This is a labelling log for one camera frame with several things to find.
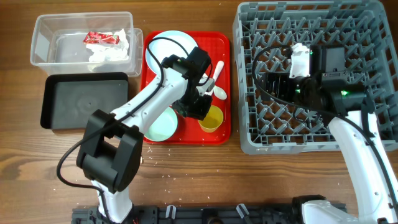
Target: yellow cup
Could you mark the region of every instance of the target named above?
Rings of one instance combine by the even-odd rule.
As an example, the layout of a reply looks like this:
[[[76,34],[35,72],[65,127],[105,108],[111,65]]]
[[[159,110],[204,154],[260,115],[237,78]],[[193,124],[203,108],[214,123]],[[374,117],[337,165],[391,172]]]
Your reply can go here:
[[[212,133],[223,123],[224,114],[217,106],[211,105],[203,121],[198,121],[202,130]]]

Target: spoon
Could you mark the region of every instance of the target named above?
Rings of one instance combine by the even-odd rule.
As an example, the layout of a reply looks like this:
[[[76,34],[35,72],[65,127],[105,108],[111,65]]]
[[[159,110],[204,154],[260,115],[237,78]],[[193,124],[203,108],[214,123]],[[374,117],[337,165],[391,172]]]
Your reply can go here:
[[[216,69],[214,70],[214,74],[213,74],[214,83],[216,83],[217,78],[220,75],[223,67],[224,67],[224,62],[223,61],[219,61],[217,63]],[[218,87],[216,85],[214,85],[214,88],[210,92],[205,93],[205,94],[211,96],[213,94],[213,92],[214,92],[214,95],[217,98],[219,98],[220,100],[225,100],[227,98],[226,92],[222,88],[220,88],[220,87]]]

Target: dish rack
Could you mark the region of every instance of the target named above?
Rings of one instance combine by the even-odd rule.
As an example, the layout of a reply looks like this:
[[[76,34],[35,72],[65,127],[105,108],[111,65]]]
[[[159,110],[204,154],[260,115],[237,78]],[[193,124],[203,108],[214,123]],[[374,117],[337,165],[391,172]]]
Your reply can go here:
[[[295,154],[339,150],[317,113],[261,99],[251,77],[264,47],[303,43],[345,47],[350,83],[362,83],[376,104],[387,151],[398,148],[398,59],[383,5],[377,0],[244,2],[233,23],[239,80],[239,133],[246,154]],[[289,72],[279,49],[260,56],[256,70]]]

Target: black baking pan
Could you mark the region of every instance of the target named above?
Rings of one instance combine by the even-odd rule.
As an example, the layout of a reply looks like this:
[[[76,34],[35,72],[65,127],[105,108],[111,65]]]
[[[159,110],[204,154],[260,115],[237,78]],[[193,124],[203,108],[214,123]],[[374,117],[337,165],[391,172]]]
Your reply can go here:
[[[40,124],[46,129],[86,128],[100,109],[110,113],[128,98],[125,73],[50,75],[45,81]]]

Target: table surface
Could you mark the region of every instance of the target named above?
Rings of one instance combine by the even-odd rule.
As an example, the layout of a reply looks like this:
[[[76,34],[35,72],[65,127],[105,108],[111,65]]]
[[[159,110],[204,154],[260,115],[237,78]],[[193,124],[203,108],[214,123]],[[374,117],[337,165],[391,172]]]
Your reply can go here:
[[[31,2],[5,0],[0,5],[0,223],[70,223],[73,208],[97,205],[98,199],[93,190],[68,187],[55,175],[58,160],[81,139],[83,131],[53,132],[40,127],[47,75],[29,62],[36,18],[41,14],[129,11],[134,16],[134,26],[142,29],[144,36],[155,30],[213,30],[232,41],[232,23],[240,2]],[[398,14],[394,9],[398,2],[383,3],[395,35]],[[258,205],[321,194],[347,204],[348,211],[357,214],[356,197],[341,152],[289,156],[248,156],[242,152],[236,72],[231,63],[233,133],[229,141],[221,146],[144,144],[145,161],[130,185],[132,201],[160,207],[171,203]],[[131,96],[138,92],[139,80],[130,79]],[[398,172],[398,151],[389,152],[388,156]],[[64,163],[64,176],[89,184],[76,167],[75,158],[73,153]]]

